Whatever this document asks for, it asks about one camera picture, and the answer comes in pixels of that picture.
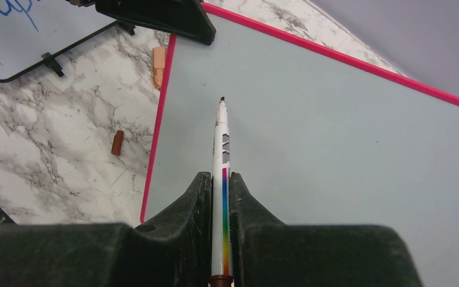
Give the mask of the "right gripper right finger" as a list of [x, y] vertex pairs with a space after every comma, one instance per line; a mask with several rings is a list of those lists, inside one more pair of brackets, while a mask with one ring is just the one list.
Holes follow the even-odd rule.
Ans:
[[401, 237], [382, 225], [288, 225], [229, 180], [237, 286], [421, 286]]

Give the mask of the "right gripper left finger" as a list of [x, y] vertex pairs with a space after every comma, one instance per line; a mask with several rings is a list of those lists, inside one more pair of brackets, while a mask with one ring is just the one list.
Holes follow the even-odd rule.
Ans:
[[137, 227], [0, 225], [0, 286], [206, 286], [210, 174]]

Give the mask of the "white rainbow marker pen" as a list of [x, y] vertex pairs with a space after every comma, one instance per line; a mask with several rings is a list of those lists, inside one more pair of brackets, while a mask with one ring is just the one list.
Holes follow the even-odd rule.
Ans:
[[230, 220], [230, 133], [225, 98], [219, 100], [213, 137], [212, 257], [210, 286], [232, 286], [234, 281]]

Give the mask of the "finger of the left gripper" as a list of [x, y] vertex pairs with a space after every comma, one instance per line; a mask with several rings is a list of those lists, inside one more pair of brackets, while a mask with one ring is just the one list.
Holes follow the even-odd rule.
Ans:
[[98, 13], [135, 26], [172, 33], [211, 45], [216, 29], [196, 0], [100, 0]]

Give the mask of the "brown marker cap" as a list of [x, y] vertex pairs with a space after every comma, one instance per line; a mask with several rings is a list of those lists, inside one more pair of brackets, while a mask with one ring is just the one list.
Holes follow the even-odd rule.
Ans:
[[116, 155], [116, 156], [121, 155], [123, 140], [124, 140], [124, 131], [117, 130], [114, 136], [113, 143], [112, 143], [111, 154]]

